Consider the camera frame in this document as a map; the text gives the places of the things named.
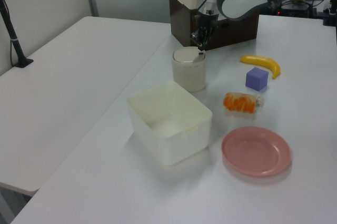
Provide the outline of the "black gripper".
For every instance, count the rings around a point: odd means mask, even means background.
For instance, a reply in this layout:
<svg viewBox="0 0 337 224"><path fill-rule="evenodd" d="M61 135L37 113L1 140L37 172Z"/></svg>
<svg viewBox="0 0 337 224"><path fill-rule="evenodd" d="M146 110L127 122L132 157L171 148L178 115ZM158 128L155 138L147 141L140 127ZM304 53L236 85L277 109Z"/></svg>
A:
<svg viewBox="0 0 337 224"><path fill-rule="evenodd" d="M203 14L198 12L196 15L197 30L191 34L191 41L199 50L205 50L217 27L219 14Z"/></svg>

